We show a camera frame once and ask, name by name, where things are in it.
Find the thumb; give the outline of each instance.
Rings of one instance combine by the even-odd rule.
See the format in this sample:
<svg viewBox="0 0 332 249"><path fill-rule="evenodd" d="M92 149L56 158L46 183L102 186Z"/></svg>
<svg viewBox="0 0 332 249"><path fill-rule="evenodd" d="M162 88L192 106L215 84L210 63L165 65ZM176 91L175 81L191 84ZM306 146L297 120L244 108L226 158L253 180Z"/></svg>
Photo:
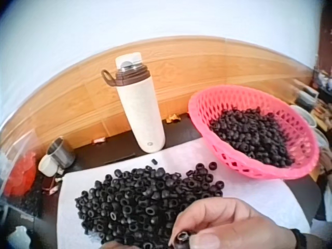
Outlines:
<svg viewBox="0 0 332 249"><path fill-rule="evenodd" d="M190 249L235 249L238 244L240 239L234 224L205 229L189 239Z"/></svg>
<svg viewBox="0 0 332 249"><path fill-rule="evenodd" d="M204 229L190 237L190 249L268 249L271 246L269 223L256 217Z"/></svg>

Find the pink basket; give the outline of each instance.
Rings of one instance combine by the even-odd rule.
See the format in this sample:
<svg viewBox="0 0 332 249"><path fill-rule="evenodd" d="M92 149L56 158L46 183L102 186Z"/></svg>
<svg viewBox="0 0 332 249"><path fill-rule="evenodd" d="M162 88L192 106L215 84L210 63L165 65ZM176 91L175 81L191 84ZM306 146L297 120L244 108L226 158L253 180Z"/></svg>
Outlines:
<svg viewBox="0 0 332 249"><path fill-rule="evenodd" d="M262 114L273 112L282 129L290 138L289 153L295 158L289 168L279 169L251 159L233 149L209 129L209 122L217 119L223 109L239 110L260 107ZM281 100L252 88L218 86L194 94L189 101L192 122L202 134L209 148L231 169L259 179L296 179L309 174L316 166L319 148L306 121Z"/></svg>

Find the small metal cup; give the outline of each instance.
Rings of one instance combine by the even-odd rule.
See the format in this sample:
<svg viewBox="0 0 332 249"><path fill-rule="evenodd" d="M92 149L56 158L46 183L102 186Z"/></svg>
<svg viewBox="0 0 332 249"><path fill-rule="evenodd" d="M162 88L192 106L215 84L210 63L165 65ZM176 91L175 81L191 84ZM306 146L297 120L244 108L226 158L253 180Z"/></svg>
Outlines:
<svg viewBox="0 0 332 249"><path fill-rule="evenodd" d="M67 169L75 161L74 150L62 136L52 142L47 149L47 154L54 158L63 169Z"/></svg>

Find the black countertop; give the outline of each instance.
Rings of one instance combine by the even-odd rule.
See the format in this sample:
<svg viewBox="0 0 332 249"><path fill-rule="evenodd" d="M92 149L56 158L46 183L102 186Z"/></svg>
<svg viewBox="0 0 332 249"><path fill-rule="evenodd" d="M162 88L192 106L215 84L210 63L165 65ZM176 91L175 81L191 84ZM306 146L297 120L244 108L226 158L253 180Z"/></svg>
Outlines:
<svg viewBox="0 0 332 249"><path fill-rule="evenodd" d="M181 122L178 123L164 123L166 135L164 148L201 137L186 114L181 115L181 118ZM112 136L103 144L83 146L76 149L75 153L77 155L76 161L67 172L96 168L133 154L135 157L146 154L139 148L131 131ZM311 224L321 201L321 193L317 184L309 175L297 180L286 181L286 184L293 192L308 222ZM40 217L35 218L31 225L33 230L32 248L57 248L58 199L59 191L52 196L43 195L39 211ZM26 224L27 221L20 221L20 218L14 212L9 214L8 219L14 220L12 224L23 224L29 229L29 224Z"/></svg>

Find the water bottle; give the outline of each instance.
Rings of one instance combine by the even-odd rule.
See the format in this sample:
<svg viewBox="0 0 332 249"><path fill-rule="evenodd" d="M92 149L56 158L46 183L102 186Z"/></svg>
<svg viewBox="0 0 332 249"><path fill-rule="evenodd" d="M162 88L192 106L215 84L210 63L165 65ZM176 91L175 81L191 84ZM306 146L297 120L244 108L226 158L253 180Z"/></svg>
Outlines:
<svg viewBox="0 0 332 249"><path fill-rule="evenodd" d="M115 59L115 78L107 70L102 76L111 87L116 87L124 112L140 148L153 153L165 145L165 133L154 89L154 83L139 52Z"/></svg>

